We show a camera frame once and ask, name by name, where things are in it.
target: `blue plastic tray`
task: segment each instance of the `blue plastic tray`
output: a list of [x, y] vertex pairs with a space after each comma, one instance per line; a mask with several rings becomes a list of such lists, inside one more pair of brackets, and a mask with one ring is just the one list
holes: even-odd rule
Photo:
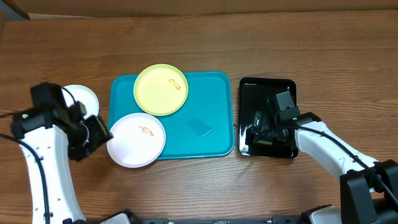
[[[188, 97], [168, 116], [157, 116], [166, 130], [158, 159], [225, 156], [234, 146], [234, 121], [229, 78], [222, 72], [186, 72]], [[134, 100], [138, 75], [115, 79], [111, 89], [109, 129], [127, 114], [143, 112]]]

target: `black cable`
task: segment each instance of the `black cable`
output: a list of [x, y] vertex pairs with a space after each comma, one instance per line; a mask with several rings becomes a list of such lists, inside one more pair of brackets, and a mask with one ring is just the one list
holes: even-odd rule
[[50, 224], [50, 205], [49, 205], [49, 193], [47, 192], [47, 182], [45, 180], [45, 174], [44, 174], [44, 169], [42, 165], [42, 161], [40, 160], [39, 156], [37, 153], [30, 147], [28, 144], [24, 143], [23, 141], [16, 139], [14, 137], [8, 136], [6, 134], [0, 134], [0, 138], [5, 138], [10, 141], [16, 142], [20, 145], [23, 145], [32, 155], [35, 157], [37, 166], [39, 167], [40, 171], [40, 176], [42, 179], [42, 185], [43, 185], [43, 198], [44, 198], [44, 217], [45, 217], [45, 224]]
[[16, 114], [16, 113], [18, 113], [18, 112], [10, 112], [10, 113], [0, 114], [0, 118], [5, 118], [5, 117], [7, 117], [7, 116], [12, 116], [12, 115], [14, 115], [14, 114]]
[[347, 147], [345, 147], [341, 142], [339, 142], [339, 140], [331, 137], [330, 135], [326, 134], [323, 131], [318, 131], [318, 130], [303, 127], [303, 126], [292, 126], [292, 127], [283, 127], [283, 128], [302, 129], [302, 130], [306, 130], [306, 131], [311, 131], [313, 133], [324, 136], [324, 137], [328, 138], [329, 140], [331, 140], [332, 142], [334, 142], [343, 151], [345, 151], [345, 153], [347, 153], [350, 157], [352, 157], [355, 162], [357, 162], [358, 164], [363, 166], [366, 169], [366, 171], [368, 171], [372, 175], [372, 177], [383, 187], [385, 193], [390, 197], [392, 202], [395, 204], [396, 208], [398, 208], [398, 200], [394, 196], [394, 194], [391, 192], [390, 188], [380, 179], [380, 177], [370, 167], [368, 167], [368, 165], [366, 165], [364, 162], [362, 162], [362, 160], [359, 159], [358, 156], [355, 156], [349, 149], [347, 149]]
[[76, 107], [75, 97], [73, 97], [73, 95], [70, 93], [70, 91], [68, 89], [66, 89], [65, 87], [61, 87], [61, 89], [65, 90], [70, 95], [70, 97], [72, 97], [73, 105]]

